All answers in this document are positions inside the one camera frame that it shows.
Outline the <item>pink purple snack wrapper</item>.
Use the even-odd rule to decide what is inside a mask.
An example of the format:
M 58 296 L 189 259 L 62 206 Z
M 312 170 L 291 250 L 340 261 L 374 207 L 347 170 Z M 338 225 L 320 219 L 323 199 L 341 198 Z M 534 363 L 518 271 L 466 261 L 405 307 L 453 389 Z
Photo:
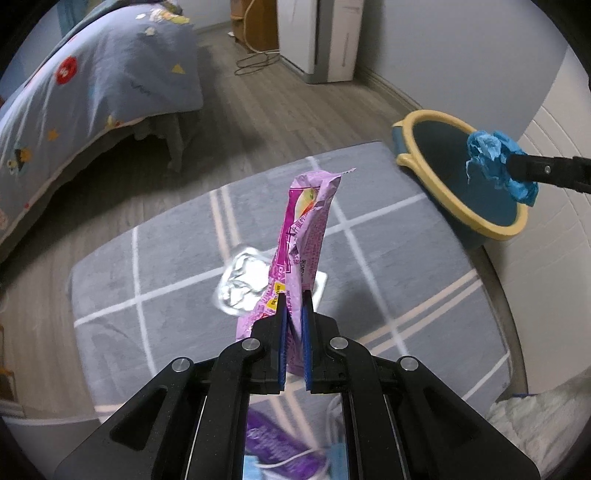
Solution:
M 245 339 L 260 319 L 276 313 L 283 294 L 290 312 L 287 327 L 287 370 L 304 375 L 303 308 L 304 292 L 315 286 L 315 275 L 328 224 L 332 199 L 342 173 L 310 171 L 294 178 L 287 195 L 287 209 L 270 264 L 263 296 L 249 313 L 238 319 L 236 338 Z

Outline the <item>teal blue paper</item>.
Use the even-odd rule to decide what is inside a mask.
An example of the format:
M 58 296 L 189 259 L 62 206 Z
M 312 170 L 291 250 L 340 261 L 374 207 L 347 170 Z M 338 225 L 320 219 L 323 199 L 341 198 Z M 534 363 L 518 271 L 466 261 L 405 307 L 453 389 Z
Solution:
M 465 164 L 467 181 L 471 168 L 477 168 L 497 190 L 505 190 L 513 200 L 533 207 L 539 194 L 537 182 L 514 180 L 507 162 L 513 154 L 525 155 L 518 143 L 501 131 L 475 131 L 467 139 L 468 160 Z

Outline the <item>blue face mask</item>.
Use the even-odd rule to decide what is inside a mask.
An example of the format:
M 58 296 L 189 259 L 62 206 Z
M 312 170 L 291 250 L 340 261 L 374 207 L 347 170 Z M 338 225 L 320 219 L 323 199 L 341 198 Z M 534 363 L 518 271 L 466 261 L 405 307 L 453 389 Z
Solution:
M 346 466 L 345 445 L 332 445 L 327 451 L 328 470 L 319 479 L 348 479 L 349 468 Z M 246 455 L 242 470 L 243 479 L 285 479 L 286 476 L 276 473 L 274 469 L 263 468 L 256 456 Z

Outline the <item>grey checked cushion mat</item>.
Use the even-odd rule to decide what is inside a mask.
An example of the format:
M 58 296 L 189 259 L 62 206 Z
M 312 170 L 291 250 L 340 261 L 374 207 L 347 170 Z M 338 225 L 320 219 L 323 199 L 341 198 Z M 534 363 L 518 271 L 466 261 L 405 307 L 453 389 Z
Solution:
M 212 296 L 238 245 L 276 253 L 297 175 L 342 173 L 314 310 L 335 319 L 342 392 L 311 394 L 287 370 L 253 394 L 260 342 Z M 381 142 L 274 168 L 185 202 L 72 270 L 87 380 L 114 413 L 57 467 L 59 479 L 239 479 L 246 415 L 328 456 L 348 479 L 517 479 L 535 465 L 467 390 L 507 359 L 477 272 L 446 218 Z

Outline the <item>teal bin with yellow rim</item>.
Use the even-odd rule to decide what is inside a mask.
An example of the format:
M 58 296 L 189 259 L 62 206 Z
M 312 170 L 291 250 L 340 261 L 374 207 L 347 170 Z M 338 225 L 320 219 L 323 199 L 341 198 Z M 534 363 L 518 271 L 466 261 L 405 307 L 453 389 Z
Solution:
M 466 165 L 476 129 L 445 112 L 416 110 L 394 123 L 394 156 L 413 172 L 467 249 L 506 241 L 526 227 L 529 208 Z

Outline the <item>white fluffy blanket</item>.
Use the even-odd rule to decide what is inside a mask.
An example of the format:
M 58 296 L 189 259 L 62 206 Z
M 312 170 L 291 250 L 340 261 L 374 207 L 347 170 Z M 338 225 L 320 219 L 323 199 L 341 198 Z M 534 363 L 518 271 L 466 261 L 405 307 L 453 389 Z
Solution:
M 540 394 L 499 401 L 487 419 L 543 479 L 558 479 L 590 446 L 590 371 Z

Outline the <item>white grey air purifier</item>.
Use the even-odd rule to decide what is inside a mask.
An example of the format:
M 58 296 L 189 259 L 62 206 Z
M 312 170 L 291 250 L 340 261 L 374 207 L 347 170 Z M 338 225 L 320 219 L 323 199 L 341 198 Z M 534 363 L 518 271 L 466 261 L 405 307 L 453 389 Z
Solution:
M 363 0 L 277 3 L 280 57 L 308 84 L 353 80 Z

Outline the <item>bed with blue cartoon quilt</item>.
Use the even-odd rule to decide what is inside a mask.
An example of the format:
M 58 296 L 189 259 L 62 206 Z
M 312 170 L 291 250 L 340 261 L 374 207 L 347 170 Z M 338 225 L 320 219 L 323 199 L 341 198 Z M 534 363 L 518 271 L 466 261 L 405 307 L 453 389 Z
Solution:
M 103 2 L 1 108 L 1 242 L 100 138 L 202 106 L 195 33 L 180 9 Z

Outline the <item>wooden cabinet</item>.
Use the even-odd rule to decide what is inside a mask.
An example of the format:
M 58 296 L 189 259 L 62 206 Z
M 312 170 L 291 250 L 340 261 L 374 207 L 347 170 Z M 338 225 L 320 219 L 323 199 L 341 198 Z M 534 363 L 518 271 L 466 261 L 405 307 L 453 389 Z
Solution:
M 253 53 L 279 49 L 276 0 L 231 0 L 230 22 L 235 40 Z

